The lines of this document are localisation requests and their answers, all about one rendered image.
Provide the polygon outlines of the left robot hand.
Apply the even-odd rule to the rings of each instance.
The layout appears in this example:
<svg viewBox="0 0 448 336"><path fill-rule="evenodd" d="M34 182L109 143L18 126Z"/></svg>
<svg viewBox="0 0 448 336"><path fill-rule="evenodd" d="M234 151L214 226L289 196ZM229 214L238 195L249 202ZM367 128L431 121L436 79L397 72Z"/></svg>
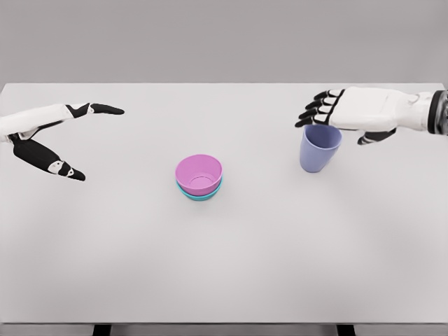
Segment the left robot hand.
<svg viewBox="0 0 448 336"><path fill-rule="evenodd" d="M33 140L41 130L60 125L87 114L109 114L119 116L121 108L99 103L52 104L0 116L0 143L13 147L15 157L49 174L84 181L83 172L74 169L58 154Z"/></svg>

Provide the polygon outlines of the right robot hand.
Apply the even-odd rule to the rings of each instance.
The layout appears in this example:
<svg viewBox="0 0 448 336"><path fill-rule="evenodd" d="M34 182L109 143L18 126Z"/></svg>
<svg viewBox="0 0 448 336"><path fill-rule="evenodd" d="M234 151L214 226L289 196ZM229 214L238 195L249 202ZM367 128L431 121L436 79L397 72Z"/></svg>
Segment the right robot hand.
<svg viewBox="0 0 448 336"><path fill-rule="evenodd" d="M417 108L418 96L375 87L348 87L318 93L295 123L327 125L339 130L362 131L359 145L383 141L399 127L423 131L424 114Z"/></svg>

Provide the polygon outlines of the purple cup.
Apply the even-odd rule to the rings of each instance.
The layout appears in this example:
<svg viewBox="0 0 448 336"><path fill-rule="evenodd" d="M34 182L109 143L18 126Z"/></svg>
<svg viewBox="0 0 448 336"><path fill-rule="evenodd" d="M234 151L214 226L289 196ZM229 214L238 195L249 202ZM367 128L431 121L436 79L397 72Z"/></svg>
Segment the purple cup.
<svg viewBox="0 0 448 336"><path fill-rule="evenodd" d="M300 165L310 173L320 172L333 158L342 142L339 129L327 125L306 125L300 144Z"/></svg>

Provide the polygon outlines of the pink bowl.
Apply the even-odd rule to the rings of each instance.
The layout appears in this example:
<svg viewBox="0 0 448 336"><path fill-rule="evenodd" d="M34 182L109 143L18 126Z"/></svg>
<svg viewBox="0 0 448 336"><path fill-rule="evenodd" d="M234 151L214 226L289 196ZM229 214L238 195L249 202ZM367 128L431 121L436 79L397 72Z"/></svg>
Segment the pink bowl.
<svg viewBox="0 0 448 336"><path fill-rule="evenodd" d="M221 183L223 166L214 156L195 154L185 157L175 168L175 179L182 190L193 196L205 196Z"/></svg>

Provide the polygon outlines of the teal bowl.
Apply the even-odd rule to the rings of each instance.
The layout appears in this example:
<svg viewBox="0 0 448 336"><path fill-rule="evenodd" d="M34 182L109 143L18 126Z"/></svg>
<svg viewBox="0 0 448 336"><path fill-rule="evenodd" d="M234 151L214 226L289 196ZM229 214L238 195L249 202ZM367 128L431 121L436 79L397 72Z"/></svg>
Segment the teal bowl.
<svg viewBox="0 0 448 336"><path fill-rule="evenodd" d="M180 186L178 181L176 182L176 186L181 191L181 193L183 195L185 195L188 199L193 200L193 201L202 202L202 201L210 200L221 189L222 182L223 181L220 181L220 183L218 184L218 186L216 187L216 189L214 191L210 192L209 194L201 195L201 196L191 195L191 194L187 193L184 189L182 189L182 187Z"/></svg>

